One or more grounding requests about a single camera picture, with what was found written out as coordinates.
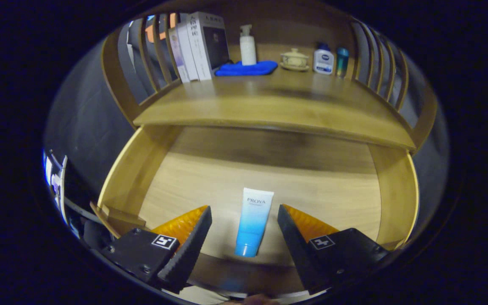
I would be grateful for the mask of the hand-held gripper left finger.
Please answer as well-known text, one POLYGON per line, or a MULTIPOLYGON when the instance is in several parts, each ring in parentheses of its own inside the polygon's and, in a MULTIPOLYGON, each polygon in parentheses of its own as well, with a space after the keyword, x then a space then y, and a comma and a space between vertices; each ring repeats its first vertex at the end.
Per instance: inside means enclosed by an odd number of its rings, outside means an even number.
POLYGON ((187 286, 211 224, 211 207, 201 206, 153 230, 132 228, 100 253, 139 281, 178 294, 187 286))

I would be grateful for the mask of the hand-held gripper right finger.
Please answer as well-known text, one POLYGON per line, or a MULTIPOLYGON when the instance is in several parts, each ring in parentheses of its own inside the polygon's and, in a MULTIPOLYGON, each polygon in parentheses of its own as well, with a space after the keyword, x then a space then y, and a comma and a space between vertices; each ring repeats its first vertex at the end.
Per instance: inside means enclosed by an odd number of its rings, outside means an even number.
POLYGON ((279 206, 277 223, 310 294, 355 286, 381 268, 391 254, 356 228, 337 230, 286 204, 279 206))

